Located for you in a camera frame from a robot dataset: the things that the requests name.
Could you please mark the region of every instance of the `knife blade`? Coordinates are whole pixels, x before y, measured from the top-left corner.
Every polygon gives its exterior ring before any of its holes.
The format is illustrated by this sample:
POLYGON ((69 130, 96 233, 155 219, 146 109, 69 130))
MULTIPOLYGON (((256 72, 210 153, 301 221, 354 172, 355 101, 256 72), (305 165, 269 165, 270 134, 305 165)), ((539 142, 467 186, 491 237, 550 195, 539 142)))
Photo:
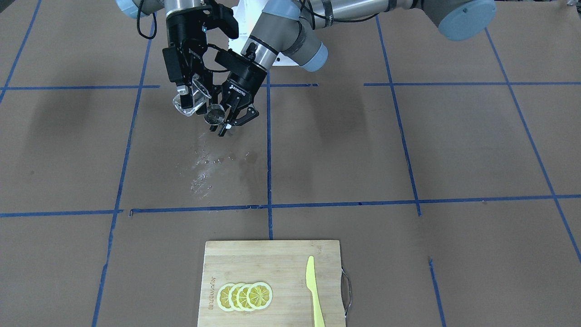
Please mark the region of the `knife blade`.
POLYGON ((325 327, 321 304, 319 303, 319 293, 317 291, 317 279, 315 278, 315 258, 311 255, 307 261, 306 272, 307 288, 313 296, 313 315, 315 327, 325 327))

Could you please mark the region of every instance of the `cutting board handle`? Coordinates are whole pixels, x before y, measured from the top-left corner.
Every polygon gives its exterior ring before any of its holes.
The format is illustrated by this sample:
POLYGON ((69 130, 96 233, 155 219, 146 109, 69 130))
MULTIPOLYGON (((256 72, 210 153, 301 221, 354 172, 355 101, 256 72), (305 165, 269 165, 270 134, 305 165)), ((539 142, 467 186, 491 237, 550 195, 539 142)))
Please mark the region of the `cutting board handle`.
POLYGON ((341 299, 343 300, 343 308, 345 309, 345 320, 347 320, 347 313, 351 307, 351 279, 349 279, 349 275, 347 275, 343 266, 341 266, 341 299), (343 298, 343 280, 347 281, 347 294, 349 295, 347 303, 345 303, 345 299, 343 298))

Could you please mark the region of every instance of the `blue joint cap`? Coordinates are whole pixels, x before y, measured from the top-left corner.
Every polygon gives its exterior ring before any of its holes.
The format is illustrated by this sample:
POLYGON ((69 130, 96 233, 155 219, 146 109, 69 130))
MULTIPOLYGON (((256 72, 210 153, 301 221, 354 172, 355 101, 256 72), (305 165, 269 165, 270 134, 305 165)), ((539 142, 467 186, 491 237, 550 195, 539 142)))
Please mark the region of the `blue joint cap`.
POLYGON ((449 40, 466 40, 488 26, 495 14, 494 0, 473 0, 452 10, 442 19, 438 30, 449 40))
POLYGON ((311 60, 309 60, 309 62, 301 66, 301 68, 304 68, 307 72, 316 72, 325 65, 327 57, 329 57, 329 50, 327 50, 327 47, 323 42, 321 42, 321 46, 319 47, 319 50, 317 50, 317 53, 311 58, 311 60))
POLYGON ((270 0, 262 12, 292 20, 299 20, 300 9, 291 0, 270 0))
POLYGON ((137 19, 138 8, 135 3, 133 3, 133 0, 115 0, 115 2, 117 2, 117 6, 125 15, 129 16, 130 18, 137 19))

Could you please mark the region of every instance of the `lemon slice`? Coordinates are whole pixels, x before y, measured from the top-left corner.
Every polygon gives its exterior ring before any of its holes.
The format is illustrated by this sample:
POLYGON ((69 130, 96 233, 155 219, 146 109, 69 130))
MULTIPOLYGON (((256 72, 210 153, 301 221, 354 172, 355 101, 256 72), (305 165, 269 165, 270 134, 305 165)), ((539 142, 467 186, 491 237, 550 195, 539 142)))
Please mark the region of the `lemon slice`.
POLYGON ((230 288, 230 291, 228 291, 228 304, 235 311, 243 311, 238 306, 236 306, 236 298, 238 296, 238 291, 240 290, 240 287, 244 285, 246 285, 246 283, 234 284, 232 288, 230 288))
POLYGON ((264 282, 254 283, 246 293, 246 301, 253 309, 264 309, 272 302, 272 288, 264 282))
POLYGON ((234 286, 233 283, 224 284, 218 291, 218 307, 226 312, 234 311, 228 301, 228 292, 234 286))
POLYGON ((236 306, 242 309, 242 311, 254 311, 254 308, 248 304, 248 300, 246 298, 248 290, 251 286, 252 284, 245 284, 244 286, 240 287, 238 294, 236 294, 236 306))

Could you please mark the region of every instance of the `robotiq logo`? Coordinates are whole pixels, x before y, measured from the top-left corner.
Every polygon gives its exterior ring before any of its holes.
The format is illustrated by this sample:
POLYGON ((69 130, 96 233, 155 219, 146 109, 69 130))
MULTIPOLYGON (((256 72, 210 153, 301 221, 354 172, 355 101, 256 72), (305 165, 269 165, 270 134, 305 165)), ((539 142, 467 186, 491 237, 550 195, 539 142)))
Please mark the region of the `robotiq logo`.
POLYGON ((238 92, 238 93, 242 94, 242 96, 243 96, 243 97, 245 97, 245 96, 246 96, 246 92, 242 91, 241 89, 239 89, 238 87, 235 87, 235 86, 234 86, 234 85, 232 85, 232 84, 230 84, 230 87, 229 87, 229 89, 230 89, 230 90, 234 90, 234 91, 236 91, 236 92, 238 92))

